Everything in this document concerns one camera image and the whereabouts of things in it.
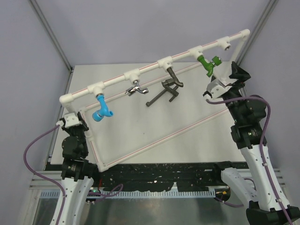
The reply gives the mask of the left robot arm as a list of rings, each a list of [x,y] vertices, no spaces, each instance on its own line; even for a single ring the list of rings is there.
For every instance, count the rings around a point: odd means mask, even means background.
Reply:
[[[52,225],[78,225],[86,197],[91,187],[100,181],[98,166],[90,163],[85,132],[89,130],[80,113],[69,113],[60,119],[60,126],[68,136],[62,141],[62,173]]]

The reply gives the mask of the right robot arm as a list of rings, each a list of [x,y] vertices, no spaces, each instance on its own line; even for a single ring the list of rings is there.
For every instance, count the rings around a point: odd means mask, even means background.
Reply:
[[[258,95],[242,96],[240,89],[251,76],[236,62],[231,63],[231,70],[229,77],[236,81],[220,96],[220,103],[234,120],[232,139],[246,160],[253,184],[241,177],[231,162],[216,163],[212,179],[218,185],[225,183],[237,195],[249,224],[291,225],[300,218],[300,209],[290,204],[270,161],[265,138],[270,104]]]

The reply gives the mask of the white PVC pipe frame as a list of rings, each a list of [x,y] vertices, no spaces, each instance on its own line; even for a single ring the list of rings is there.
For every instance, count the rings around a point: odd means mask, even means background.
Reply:
[[[140,81],[139,77],[140,75],[147,73],[149,71],[158,69],[158,68],[162,68],[165,72],[167,72],[166,70],[171,67],[173,69],[173,63],[181,60],[183,58],[186,57],[194,57],[197,61],[197,58],[201,55],[203,55],[204,51],[215,48],[215,47],[221,47],[224,51],[228,50],[231,47],[231,42],[238,39],[240,42],[238,43],[237,47],[235,48],[231,60],[234,61],[237,59],[238,54],[240,53],[243,44],[245,43],[245,41],[247,40],[247,38],[250,35],[250,30],[245,29],[242,30],[234,35],[231,36],[226,36],[226,37],[222,37],[220,39],[217,39],[211,43],[205,44],[205,45],[199,45],[196,47],[193,47],[185,52],[176,54],[174,56],[168,56],[162,59],[159,59],[157,62],[154,62],[152,64],[149,64],[147,66],[144,66],[142,68],[136,68],[130,71],[127,71],[117,77],[108,79],[106,81],[100,81],[94,84],[91,84],[89,86],[87,86],[85,89],[79,90],[77,92],[74,93],[68,93],[65,95],[60,96],[59,101],[61,103],[61,105],[69,112],[69,113],[73,113],[75,111],[74,107],[72,106],[72,103],[76,100],[79,99],[83,96],[86,96],[88,94],[92,94],[95,96],[95,98],[97,99],[97,96],[99,94],[103,94],[104,95],[104,89],[106,87],[115,85],[117,83],[120,83],[122,81],[130,81],[130,83],[133,86],[133,82],[135,80]],[[191,69],[194,69],[198,66],[202,66],[202,64],[200,62],[197,61],[196,64],[193,64],[191,66],[185,67],[177,72],[174,72],[175,75],[180,74],[181,72],[186,72],[189,71]],[[146,84],[140,85],[142,89],[147,88]],[[125,92],[117,94],[115,96],[112,96],[109,98],[109,100],[114,100],[117,98],[120,98],[122,96],[125,95]]]

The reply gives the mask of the green plastic faucet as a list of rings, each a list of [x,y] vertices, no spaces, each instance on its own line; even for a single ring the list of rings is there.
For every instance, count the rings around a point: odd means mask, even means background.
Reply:
[[[219,66],[222,60],[218,56],[214,56],[210,62],[207,62],[203,55],[197,58],[197,61],[202,64],[204,69],[207,71],[207,76],[211,77],[213,75],[214,67]]]

